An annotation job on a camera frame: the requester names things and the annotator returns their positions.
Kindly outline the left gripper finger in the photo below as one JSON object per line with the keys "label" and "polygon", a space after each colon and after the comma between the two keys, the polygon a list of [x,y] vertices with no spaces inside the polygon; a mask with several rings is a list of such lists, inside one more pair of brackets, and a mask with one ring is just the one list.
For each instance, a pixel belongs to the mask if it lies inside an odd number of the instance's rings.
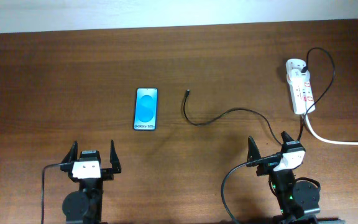
{"label": "left gripper finger", "polygon": [[62,160],[62,164],[72,164],[77,160],[78,156],[78,143],[75,141],[71,146],[68,154]]}
{"label": "left gripper finger", "polygon": [[110,163],[112,165],[112,170],[120,170],[121,169],[121,163],[120,163],[119,158],[117,156],[113,140],[111,140],[110,156],[109,157],[110,157]]}

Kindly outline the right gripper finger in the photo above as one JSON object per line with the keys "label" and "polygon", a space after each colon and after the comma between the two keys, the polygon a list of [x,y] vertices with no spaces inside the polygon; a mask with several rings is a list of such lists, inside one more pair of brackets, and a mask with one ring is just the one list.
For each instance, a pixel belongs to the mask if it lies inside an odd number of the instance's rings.
{"label": "right gripper finger", "polygon": [[286,131],[283,131],[281,133],[281,137],[283,139],[283,143],[286,144],[288,142],[293,142],[294,139],[286,132]]}
{"label": "right gripper finger", "polygon": [[259,160],[261,158],[259,149],[254,141],[252,136],[248,137],[248,154],[247,154],[247,162],[252,162]]}

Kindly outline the blue screen Galaxy smartphone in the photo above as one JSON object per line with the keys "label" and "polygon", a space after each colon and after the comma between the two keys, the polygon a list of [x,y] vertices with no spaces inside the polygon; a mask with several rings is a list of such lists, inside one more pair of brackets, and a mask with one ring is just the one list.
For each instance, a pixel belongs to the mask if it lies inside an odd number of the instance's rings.
{"label": "blue screen Galaxy smartphone", "polygon": [[136,91],[134,129],[152,131],[157,127],[158,90],[138,88]]}

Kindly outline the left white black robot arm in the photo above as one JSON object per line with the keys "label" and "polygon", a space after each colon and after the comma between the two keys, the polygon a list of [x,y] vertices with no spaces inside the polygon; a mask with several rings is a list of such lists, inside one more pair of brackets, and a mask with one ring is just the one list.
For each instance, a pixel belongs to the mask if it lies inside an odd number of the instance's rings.
{"label": "left white black robot arm", "polygon": [[111,167],[102,168],[99,151],[79,152],[78,143],[73,143],[60,168],[71,181],[79,184],[79,189],[68,194],[62,203],[66,223],[101,223],[103,184],[122,172],[114,141],[110,144],[109,161]]}

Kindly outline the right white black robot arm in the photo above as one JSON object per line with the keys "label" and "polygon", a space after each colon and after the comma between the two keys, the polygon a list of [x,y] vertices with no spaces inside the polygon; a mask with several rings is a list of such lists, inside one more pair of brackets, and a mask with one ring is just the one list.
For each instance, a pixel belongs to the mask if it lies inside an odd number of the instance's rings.
{"label": "right white black robot arm", "polygon": [[293,170],[302,165],[306,150],[286,132],[282,138],[279,152],[262,157],[254,139],[248,137],[248,166],[256,167],[258,176],[268,175],[270,189],[282,213],[273,218],[275,223],[318,223],[321,185],[311,178],[295,177]]}

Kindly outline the white USB charger plug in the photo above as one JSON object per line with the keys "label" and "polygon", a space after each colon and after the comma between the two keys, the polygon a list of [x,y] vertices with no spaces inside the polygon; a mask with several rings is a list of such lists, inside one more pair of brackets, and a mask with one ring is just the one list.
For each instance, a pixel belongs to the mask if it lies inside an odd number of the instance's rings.
{"label": "white USB charger plug", "polygon": [[287,72],[287,82],[290,85],[294,85],[296,83],[304,83],[310,80],[309,71],[302,72],[299,69],[293,69],[290,72]]}

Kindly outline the white power strip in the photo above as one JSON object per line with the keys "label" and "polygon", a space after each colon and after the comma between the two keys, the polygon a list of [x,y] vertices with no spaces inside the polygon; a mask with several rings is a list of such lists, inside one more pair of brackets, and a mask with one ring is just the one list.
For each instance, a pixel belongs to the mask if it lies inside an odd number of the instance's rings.
{"label": "white power strip", "polygon": [[[299,69],[302,71],[306,67],[306,62],[301,59],[291,58],[287,60],[285,66],[287,72],[290,72],[293,69]],[[301,115],[313,112],[315,110],[315,106],[313,106],[314,98],[310,81],[296,83],[294,85],[290,85],[288,83],[288,85],[294,113]]]}

